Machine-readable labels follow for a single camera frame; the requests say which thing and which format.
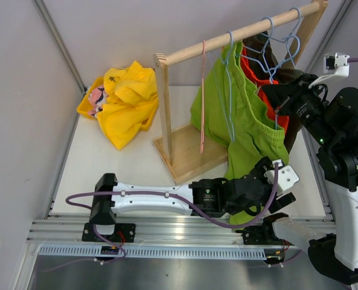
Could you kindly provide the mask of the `blue hanger of green shorts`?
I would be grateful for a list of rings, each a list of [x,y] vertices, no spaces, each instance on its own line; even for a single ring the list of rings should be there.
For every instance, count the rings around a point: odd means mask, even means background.
[[[269,80],[275,83],[276,70],[278,61],[272,52],[269,32],[255,34],[242,40],[246,49],[246,57],[243,60],[248,61],[250,69],[260,80]]]

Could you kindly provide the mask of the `dark olive shorts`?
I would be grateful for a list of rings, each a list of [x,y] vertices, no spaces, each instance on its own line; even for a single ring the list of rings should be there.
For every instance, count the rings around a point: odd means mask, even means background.
[[[270,75],[264,72],[266,68],[274,68],[278,65],[278,61],[272,51],[271,44],[268,40],[267,33],[256,34],[243,40],[247,49],[247,55],[251,58],[249,61],[251,69],[260,80],[269,80]],[[270,104],[279,105],[283,103],[288,93],[296,91],[296,81],[302,77],[304,73],[298,69],[278,68],[274,80],[279,82],[280,87],[270,85],[265,91],[270,94]],[[286,130],[284,145],[288,152],[291,151],[298,132],[302,128],[302,124],[298,117],[293,113],[285,113],[281,111],[282,116],[290,118],[288,129]]]

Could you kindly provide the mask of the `lime green shorts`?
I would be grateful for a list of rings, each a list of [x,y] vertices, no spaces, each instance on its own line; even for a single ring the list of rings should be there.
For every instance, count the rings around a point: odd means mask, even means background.
[[[227,56],[229,45],[222,51]],[[267,116],[267,106],[256,93],[257,86],[244,74],[240,66],[243,44],[233,44],[229,59],[229,73],[232,79],[232,120],[235,141],[230,141],[224,118],[214,122],[214,109],[218,109],[218,95],[213,75],[207,75],[205,88],[205,135],[228,150],[226,179],[237,179],[247,175],[263,157],[289,163],[289,153],[284,145],[285,131]],[[225,99],[228,100],[228,78],[225,76]],[[191,106],[191,123],[201,128],[201,88]]]

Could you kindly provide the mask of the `blue hanger of yellow shorts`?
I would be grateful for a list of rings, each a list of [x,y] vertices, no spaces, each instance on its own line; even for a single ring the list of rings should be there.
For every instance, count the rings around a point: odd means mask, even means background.
[[[213,81],[219,100],[219,107],[217,110],[214,109],[212,116],[214,118],[214,122],[218,121],[219,123],[222,121],[222,117],[224,118],[225,127],[228,130],[230,141],[234,142],[235,128],[234,122],[232,120],[232,79],[229,73],[229,59],[233,48],[233,37],[231,31],[228,31],[228,34],[230,36],[231,43],[229,44],[227,56],[223,58],[222,53],[220,53],[218,59],[215,61],[213,67],[211,68],[211,73],[213,75]],[[228,100],[226,100],[224,96],[225,76],[228,78]]]

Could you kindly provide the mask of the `pink wire hanger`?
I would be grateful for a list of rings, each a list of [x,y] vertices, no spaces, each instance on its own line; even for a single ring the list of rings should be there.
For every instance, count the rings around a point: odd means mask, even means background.
[[[203,154],[205,143],[205,40],[202,42],[202,79],[201,79],[201,128],[200,128],[200,154]]]

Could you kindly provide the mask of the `blue hanger of orange shorts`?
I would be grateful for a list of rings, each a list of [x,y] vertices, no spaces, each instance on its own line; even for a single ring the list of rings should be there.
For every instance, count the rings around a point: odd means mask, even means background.
[[[287,54],[286,54],[285,58],[284,58],[279,64],[277,64],[275,67],[269,68],[268,73],[269,73],[269,80],[270,80],[270,84],[271,84],[271,85],[274,84],[274,78],[273,78],[273,77],[275,76],[277,70],[281,67],[281,65],[286,64],[287,62],[291,62],[292,65],[293,65],[293,67],[295,67],[294,58],[295,58],[297,52],[299,51],[300,45],[301,45],[300,39],[299,39],[299,37],[296,35],[295,30],[296,30],[298,24],[300,24],[300,22],[301,22],[301,12],[300,12],[300,9],[297,8],[297,7],[292,7],[292,8],[290,9],[290,11],[292,11],[292,10],[297,11],[297,13],[298,13],[298,22],[297,22],[297,24],[294,26],[294,28],[291,30],[291,32],[289,33],[289,35],[286,36],[286,37],[283,37],[283,38],[281,38],[281,39],[277,39],[277,38],[274,38],[274,37],[272,36],[272,35],[273,35],[273,29],[274,29],[274,27],[275,27],[275,26],[274,26],[274,22],[273,22],[272,18],[267,17],[267,19],[268,19],[269,22],[270,22],[270,35],[268,36],[267,41],[269,42],[270,40],[275,40],[276,42],[279,42],[279,43],[281,43],[281,44],[284,44],[285,47],[286,47],[286,49],[287,49]],[[297,50],[296,50],[295,53],[292,53],[292,52],[290,51],[290,47],[291,47],[291,44],[292,44],[290,41],[294,41],[294,40],[297,41]]]

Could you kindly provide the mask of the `yellow shorts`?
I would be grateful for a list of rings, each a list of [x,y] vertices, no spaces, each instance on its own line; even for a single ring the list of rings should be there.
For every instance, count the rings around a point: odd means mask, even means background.
[[[107,98],[97,114],[98,124],[121,150],[139,131],[147,131],[152,125],[159,105],[155,71],[134,61],[124,69],[109,69],[103,86]]]

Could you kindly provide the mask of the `pink patterned shorts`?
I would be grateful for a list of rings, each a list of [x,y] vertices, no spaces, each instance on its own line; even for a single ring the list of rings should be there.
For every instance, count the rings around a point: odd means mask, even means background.
[[[96,118],[96,115],[103,110],[107,97],[108,94],[105,91],[104,85],[100,85],[92,90],[88,96],[88,101],[92,106],[92,109],[88,112],[91,117]]]

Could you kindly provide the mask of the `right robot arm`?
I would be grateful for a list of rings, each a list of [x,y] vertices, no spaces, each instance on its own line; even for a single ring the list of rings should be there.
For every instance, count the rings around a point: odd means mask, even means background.
[[[305,74],[263,91],[277,114],[297,118],[319,144],[336,231],[315,234],[284,217],[263,226],[261,236],[270,244],[287,239],[317,272],[351,286],[358,283],[358,88],[343,88],[328,101],[328,88],[317,79]]]

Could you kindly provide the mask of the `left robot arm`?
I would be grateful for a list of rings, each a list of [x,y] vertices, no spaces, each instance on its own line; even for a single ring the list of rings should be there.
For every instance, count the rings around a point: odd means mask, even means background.
[[[246,213],[256,217],[261,211],[274,213],[295,202],[289,190],[299,182],[290,165],[264,157],[241,178],[200,179],[172,187],[141,187],[119,182],[105,173],[95,185],[89,220],[97,224],[95,234],[105,242],[117,233],[115,216],[130,211],[166,211],[185,216]]]

